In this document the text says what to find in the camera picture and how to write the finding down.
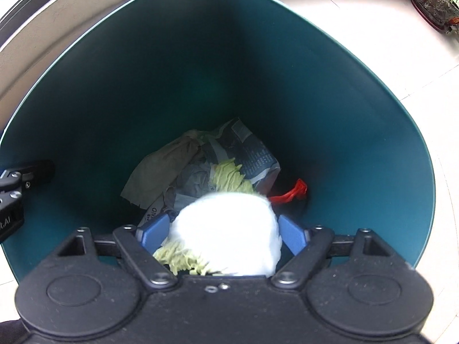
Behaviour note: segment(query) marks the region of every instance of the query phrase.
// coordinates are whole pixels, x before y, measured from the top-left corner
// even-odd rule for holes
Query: blue gripper pad
[[[168,236],[169,224],[169,215],[163,213],[138,227],[135,237],[140,244],[153,255],[159,246],[161,246],[162,241]]]
[[[279,233],[293,255],[297,255],[307,246],[309,233],[284,215],[279,216]]]

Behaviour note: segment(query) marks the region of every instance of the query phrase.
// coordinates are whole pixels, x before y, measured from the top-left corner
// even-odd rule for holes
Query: metal bolt
[[[11,191],[10,193],[10,197],[12,197],[13,199],[19,199],[20,197],[22,196],[21,192],[20,191]]]
[[[206,292],[208,292],[210,294],[214,294],[214,293],[218,292],[219,289],[218,289],[218,287],[215,287],[215,286],[206,286],[204,291],[206,291]]]
[[[170,282],[168,273],[156,273],[150,282],[153,284],[164,285]]]
[[[297,276],[295,275],[295,273],[291,271],[283,271],[282,273],[280,273],[278,277],[279,283],[282,284],[292,284],[295,283],[297,280]]]

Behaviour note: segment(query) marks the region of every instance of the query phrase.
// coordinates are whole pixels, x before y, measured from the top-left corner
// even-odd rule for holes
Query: beige wall
[[[0,130],[47,67],[127,0],[52,0],[0,48]]]

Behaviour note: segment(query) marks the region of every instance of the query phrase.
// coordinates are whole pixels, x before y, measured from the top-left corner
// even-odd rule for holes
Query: trash bin
[[[377,231],[411,264],[435,203],[431,160],[387,87],[276,0],[131,0],[77,40],[3,134],[0,167],[51,159],[3,244],[21,280],[79,226],[137,223],[120,197],[142,158],[238,116],[308,184],[299,221]]]

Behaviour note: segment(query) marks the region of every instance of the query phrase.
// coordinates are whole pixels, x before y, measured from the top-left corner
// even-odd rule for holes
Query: patterned plant pot
[[[459,24],[459,7],[449,0],[412,0],[424,17],[438,28]]]

